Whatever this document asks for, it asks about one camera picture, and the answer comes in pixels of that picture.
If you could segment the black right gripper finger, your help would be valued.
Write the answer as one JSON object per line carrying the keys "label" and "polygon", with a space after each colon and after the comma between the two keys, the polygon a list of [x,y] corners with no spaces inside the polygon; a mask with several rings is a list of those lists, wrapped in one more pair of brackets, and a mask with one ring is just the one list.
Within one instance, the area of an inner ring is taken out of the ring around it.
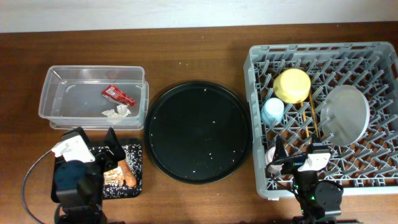
{"label": "black right gripper finger", "polygon": [[275,151],[273,156],[273,163],[274,165],[281,165],[283,164],[283,160],[288,157],[288,154],[284,147],[284,142],[280,135],[277,136],[275,142]]}
{"label": "black right gripper finger", "polygon": [[321,153],[323,144],[319,137],[314,133],[311,136],[311,143],[308,145],[308,153]]}

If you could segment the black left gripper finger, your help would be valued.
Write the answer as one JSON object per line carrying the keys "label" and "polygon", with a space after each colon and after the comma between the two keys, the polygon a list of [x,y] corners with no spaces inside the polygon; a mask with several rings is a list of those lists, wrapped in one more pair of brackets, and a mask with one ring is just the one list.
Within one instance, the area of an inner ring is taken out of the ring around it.
{"label": "black left gripper finger", "polygon": [[113,161],[125,160],[125,151],[120,145],[113,128],[108,129],[108,132],[104,139],[104,143],[108,147],[107,153]]}
{"label": "black left gripper finger", "polygon": [[81,136],[81,138],[84,140],[85,144],[89,144],[90,143],[90,140],[89,140],[88,136],[86,135],[84,129],[81,128],[81,127],[78,127],[78,128],[73,129],[73,130],[65,132],[61,136],[61,140],[65,141],[65,140],[70,139],[70,138],[75,137],[75,136]]}

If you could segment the pink cup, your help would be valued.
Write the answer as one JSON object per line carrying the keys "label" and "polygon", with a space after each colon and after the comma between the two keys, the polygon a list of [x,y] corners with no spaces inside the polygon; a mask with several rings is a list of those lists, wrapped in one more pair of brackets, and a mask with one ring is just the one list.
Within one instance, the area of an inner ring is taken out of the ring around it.
{"label": "pink cup", "polygon": [[[274,154],[275,154],[275,146],[268,149],[265,154],[266,165],[270,164],[273,161]],[[268,173],[271,174],[277,174],[281,170],[282,170],[282,165],[271,165],[267,169]]]}

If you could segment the pasta and rice scraps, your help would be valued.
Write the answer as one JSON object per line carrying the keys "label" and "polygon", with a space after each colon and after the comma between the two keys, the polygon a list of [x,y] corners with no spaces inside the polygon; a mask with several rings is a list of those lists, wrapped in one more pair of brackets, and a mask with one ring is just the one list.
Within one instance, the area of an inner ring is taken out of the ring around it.
{"label": "pasta and rice scraps", "polygon": [[134,198],[142,191],[142,146],[122,145],[126,158],[104,173],[104,198]]}

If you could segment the orange carrot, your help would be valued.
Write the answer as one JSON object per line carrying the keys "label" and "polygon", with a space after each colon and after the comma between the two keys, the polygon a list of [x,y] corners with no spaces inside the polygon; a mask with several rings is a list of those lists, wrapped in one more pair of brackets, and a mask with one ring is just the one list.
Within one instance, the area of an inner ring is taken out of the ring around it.
{"label": "orange carrot", "polygon": [[127,162],[125,160],[121,160],[118,162],[118,166],[121,168],[124,180],[128,187],[135,187],[137,185],[137,180],[135,175],[132,173],[131,169],[129,168]]}

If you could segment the white tissue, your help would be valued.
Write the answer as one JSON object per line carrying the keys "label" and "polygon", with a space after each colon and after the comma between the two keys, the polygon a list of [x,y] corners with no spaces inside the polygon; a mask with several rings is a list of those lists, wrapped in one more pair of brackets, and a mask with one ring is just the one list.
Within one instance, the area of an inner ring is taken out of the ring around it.
{"label": "white tissue", "polygon": [[108,118],[124,118],[131,114],[128,105],[118,105],[116,109],[103,111],[101,114]]}

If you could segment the grey plate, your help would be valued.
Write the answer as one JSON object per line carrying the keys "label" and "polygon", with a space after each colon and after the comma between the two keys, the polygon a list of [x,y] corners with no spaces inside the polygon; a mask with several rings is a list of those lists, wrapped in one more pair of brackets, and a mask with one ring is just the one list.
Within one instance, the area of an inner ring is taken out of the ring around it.
{"label": "grey plate", "polygon": [[347,146],[365,134],[370,120],[366,97],[352,85],[334,88],[325,99],[320,118],[321,130],[336,146]]}

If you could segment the blue cup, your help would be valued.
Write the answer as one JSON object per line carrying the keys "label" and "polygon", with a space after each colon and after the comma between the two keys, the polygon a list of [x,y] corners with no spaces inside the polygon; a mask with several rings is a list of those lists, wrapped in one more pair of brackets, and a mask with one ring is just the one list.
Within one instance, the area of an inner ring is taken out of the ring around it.
{"label": "blue cup", "polygon": [[261,109],[261,121],[265,125],[279,124],[284,115],[284,102],[279,98],[269,98]]}

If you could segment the red snack wrapper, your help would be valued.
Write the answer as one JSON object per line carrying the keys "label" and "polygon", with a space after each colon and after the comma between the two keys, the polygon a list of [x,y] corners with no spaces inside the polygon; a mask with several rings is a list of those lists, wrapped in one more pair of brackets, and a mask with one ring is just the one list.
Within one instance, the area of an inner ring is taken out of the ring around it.
{"label": "red snack wrapper", "polygon": [[116,85],[109,85],[101,92],[101,95],[107,98],[109,101],[120,105],[134,106],[136,104],[135,100],[125,94],[125,92],[120,90]]}

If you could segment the yellow bowl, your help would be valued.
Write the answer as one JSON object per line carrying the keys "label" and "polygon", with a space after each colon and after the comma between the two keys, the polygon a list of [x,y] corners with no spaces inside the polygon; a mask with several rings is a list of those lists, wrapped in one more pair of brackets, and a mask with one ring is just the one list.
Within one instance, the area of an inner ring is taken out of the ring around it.
{"label": "yellow bowl", "polygon": [[285,70],[273,83],[275,95],[286,103],[303,102],[309,95],[310,87],[310,77],[297,68]]}

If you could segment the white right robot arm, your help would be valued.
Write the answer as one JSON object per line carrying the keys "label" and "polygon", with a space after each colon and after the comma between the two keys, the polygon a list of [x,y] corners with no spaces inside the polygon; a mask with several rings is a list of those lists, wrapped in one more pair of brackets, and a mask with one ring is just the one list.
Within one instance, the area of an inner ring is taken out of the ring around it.
{"label": "white right robot arm", "polygon": [[312,135],[307,152],[287,155],[280,136],[276,137],[275,153],[270,166],[281,166],[282,175],[293,176],[289,190],[300,204],[301,217],[294,217],[294,223],[336,223],[341,215],[343,186],[331,180],[320,180],[318,171],[330,160],[328,146],[322,144],[316,134]]}

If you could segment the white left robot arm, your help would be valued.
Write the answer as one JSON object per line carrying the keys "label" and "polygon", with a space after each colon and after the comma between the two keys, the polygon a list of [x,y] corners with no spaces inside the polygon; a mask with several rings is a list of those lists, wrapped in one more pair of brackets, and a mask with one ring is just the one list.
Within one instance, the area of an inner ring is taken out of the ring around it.
{"label": "white left robot arm", "polygon": [[117,168],[126,155],[113,128],[105,136],[105,151],[94,155],[89,143],[83,128],[76,128],[51,149],[61,159],[53,174],[52,192],[64,212],[57,223],[108,222],[103,212],[104,173]]}

